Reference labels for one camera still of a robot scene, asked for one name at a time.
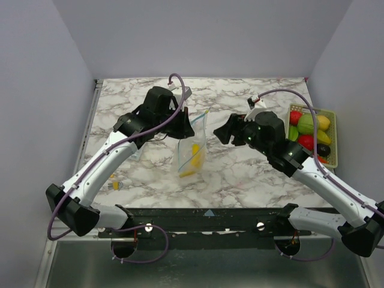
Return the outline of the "clear zip top bag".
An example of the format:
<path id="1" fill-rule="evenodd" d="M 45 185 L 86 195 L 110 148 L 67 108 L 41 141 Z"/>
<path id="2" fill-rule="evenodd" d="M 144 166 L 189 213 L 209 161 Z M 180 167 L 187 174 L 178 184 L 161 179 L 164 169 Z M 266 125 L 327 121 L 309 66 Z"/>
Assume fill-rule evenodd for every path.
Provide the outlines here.
<path id="1" fill-rule="evenodd" d="M 172 171 L 179 178 L 195 175 L 202 171 L 206 160 L 206 124 L 210 109 L 195 117 L 191 122 L 194 136 L 179 140 L 175 146 Z"/>

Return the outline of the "yellow toy banana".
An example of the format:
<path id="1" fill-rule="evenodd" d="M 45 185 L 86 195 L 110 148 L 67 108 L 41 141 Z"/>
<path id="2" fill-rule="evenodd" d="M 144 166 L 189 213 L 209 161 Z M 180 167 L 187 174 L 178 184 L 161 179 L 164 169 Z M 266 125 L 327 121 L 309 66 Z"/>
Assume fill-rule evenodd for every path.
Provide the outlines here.
<path id="1" fill-rule="evenodd" d="M 190 156 L 187 160 L 180 166 L 178 169 L 178 174 L 180 178 L 191 176 L 200 172 L 206 158 L 206 146 L 199 144 L 192 144 L 191 148 L 188 150 Z"/>

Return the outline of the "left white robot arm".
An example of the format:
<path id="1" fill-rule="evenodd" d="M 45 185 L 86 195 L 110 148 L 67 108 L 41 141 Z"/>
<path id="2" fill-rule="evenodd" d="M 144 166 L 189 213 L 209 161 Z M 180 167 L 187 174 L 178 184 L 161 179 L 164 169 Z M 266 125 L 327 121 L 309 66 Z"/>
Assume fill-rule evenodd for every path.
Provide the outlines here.
<path id="1" fill-rule="evenodd" d="M 174 139 L 194 136 L 188 109 L 182 101 L 189 87 L 176 92 L 172 86 L 152 87 L 144 102 L 121 115 L 103 146 L 69 180 L 51 184 L 46 197 L 52 213 L 77 236 L 94 228 L 112 228 L 120 237 L 133 229 L 130 213 L 120 205 L 96 206 L 94 198 L 115 170 L 158 133 Z"/>

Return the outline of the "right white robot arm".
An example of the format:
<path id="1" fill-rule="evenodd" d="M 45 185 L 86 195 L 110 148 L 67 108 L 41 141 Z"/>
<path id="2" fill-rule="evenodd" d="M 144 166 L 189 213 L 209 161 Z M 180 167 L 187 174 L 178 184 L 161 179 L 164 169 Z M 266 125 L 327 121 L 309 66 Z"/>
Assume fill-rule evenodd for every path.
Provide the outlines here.
<path id="1" fill-rule="evenodd" d="M 370 257 L 377 248 L 383 238 L 383 203 L 351 188 L 309 150 L 287 139 L 284 122 L 274 112 L 260 112 L 252 121 L 233 113 L 214 135 L 222 144 L 248 145 L 259 151 L 274 169 L 306 185 L 337 210 L 337 214 L 326 214 L 295 206 L 277 218 L 281 234 L 317 232 L 341 241 L 362 257 Z"/>

